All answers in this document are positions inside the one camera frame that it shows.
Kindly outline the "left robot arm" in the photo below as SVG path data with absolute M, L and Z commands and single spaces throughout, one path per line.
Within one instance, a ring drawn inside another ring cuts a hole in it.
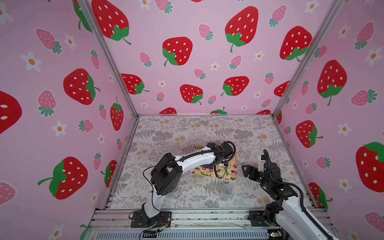
M 191 170 L 213 170 L 214 177 L 222 179 L 229 174 L 228 165 L 235 154 L 236 146 L 231 141 L 219 145 L 209 143 L 200 151 L 182 156 L 165 154 L 157 165 L 143 171 L 143 176 L 150 183 L 152 190 L 150 200 L 142 206 L 142 212 L 150 220 L 157 217 L 161 213 L 165 196 L 177 187 L 182 175 Z

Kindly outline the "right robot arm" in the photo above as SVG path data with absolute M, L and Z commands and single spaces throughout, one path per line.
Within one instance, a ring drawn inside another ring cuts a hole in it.
M 336 240 L 304 205 L 304 193 L 295 184 L 283 182 L 281 170 L 263 150 L 259 166 L 243 165 L 244 177 L 260 184 L 273 199 L 265 211 L 249 211 L 247 219 L 253 227 L 265 224 L 280 226 L 294 240 Z

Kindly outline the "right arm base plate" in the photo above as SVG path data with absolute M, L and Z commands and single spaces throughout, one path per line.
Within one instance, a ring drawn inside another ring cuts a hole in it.
M 278 226 L 276 222 L 276 214 L 270 210 L 264 211 L 249 211 L 247 220 L 251 222 L 253 227 L 275 227 Z

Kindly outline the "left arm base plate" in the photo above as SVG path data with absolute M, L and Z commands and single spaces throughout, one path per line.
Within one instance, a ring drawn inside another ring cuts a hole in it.
M 131 228 L 168 227 L 171 224 L 172 212 L 160 212 L 157 216 L 149 218 L 145 212 L 135 211 L 132 216 Z

